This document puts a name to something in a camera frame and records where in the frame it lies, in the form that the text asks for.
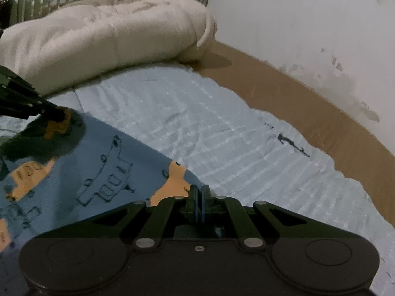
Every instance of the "screw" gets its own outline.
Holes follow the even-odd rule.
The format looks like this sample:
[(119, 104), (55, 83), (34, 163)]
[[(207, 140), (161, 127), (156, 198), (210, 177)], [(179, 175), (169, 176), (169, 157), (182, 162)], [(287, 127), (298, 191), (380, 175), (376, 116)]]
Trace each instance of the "screw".
[(250, 248), (258, 248), (263, 245), (263, 240), (260, 238), (246, 238), (244, 244)]
[(139, 238), (136, 240), (136, 246), (140, 248), (150, 248), (155, 245), (155, 241), (152, 238)]

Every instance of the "fold in blanket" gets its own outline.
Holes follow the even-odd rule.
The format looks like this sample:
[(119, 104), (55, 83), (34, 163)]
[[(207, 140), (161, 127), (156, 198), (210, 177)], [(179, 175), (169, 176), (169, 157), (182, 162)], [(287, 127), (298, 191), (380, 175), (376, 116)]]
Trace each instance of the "fold in blanket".
[(117, 68), (199, 59), (216, 31), (195, 0), (83, 0), (7, 28), (0, 65), (46, 95)]

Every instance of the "orange patch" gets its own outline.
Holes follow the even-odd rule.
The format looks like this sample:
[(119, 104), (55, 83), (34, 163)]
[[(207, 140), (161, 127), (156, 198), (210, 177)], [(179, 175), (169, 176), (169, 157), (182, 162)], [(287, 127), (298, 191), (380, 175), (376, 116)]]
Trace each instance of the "orange patch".
[(69, 108), (62, 108), (66, 114), (66, 118), (61, 122), (48, 121), (47, 128), (45, 129), (44, 139), (52, 139), (56, 133), (64, 134), (70, 125), (72, 111)]
[(11, 172), (16, 187), (6, 197), (11, 201), (21, 200), (27, 193), (36, 187), (51, 172), (56, 158), (52, 158), (45, 166), (35, 161), (21, 164)]
[(8, 232), (7, 221), (0, 219), (0, 252), (2, 252), (11, 243), (11, 235)]
[(162, 199), (174, 196), (188, 197), (191, 186), (184, 180), (186, 168), (172, 161), (169, 166), (169, 178), (150, 199), (151, 206), (156, 206)]

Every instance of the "bed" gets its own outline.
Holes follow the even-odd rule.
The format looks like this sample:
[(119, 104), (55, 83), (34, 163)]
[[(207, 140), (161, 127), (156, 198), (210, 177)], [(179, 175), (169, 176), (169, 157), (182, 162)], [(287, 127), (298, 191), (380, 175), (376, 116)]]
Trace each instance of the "bed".
[[(12, 3), (10, 24), (43, 17), (72, 1), (18, 0)], [(215, 70), (231, 70), (237, 61), (243, 65), (243, 59), (233, 57), (234, 50), (218, 44), (214, 48), (220, 55), (212, 53), (214, 58), (206, 57), (195, 70), (218, 81)], [(395, 230), (362, 185), (345, 178), (333, 159), (291, 124), (252, 109), (241, 97), (248, 98), (242, 90), (236, 94), (170, 61), (101, 74), (49, 99), (105, 121), (177, 160), (215, 195), (237, 198), (244, 205), (270, 201), (366, 237), (381, 257), (371, 288), (377, 295), (394, 295)], [(30, 121), (2, 117), (0, 135), (12, 136)], [(9, 284), (9, 290), (17, 283)]]

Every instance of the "blue fabric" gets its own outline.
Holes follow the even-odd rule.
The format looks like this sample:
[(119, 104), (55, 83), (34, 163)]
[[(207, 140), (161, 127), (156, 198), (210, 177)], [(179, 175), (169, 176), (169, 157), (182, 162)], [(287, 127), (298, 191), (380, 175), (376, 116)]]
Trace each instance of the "blue fabric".
[[(28, 291), (17, 258), (29, 239), (131, 201), (148, 204), (169, 174), (170, 158), (89, 115), (74, 111), (68, 132), (50, 140), (43, 138), (46, 124), (40, 117), (0, 147), (0, 219), (12, 237), (0, 254), (0, 295)], [(6, 198), (17, 186), (13, 170), (37, 162), (26, 167), (29, 174), (52, 157), (58, 158), (49, 175), (31, 192), (15, 202)], [(189, 171), (184, 179), (203, 185)]]

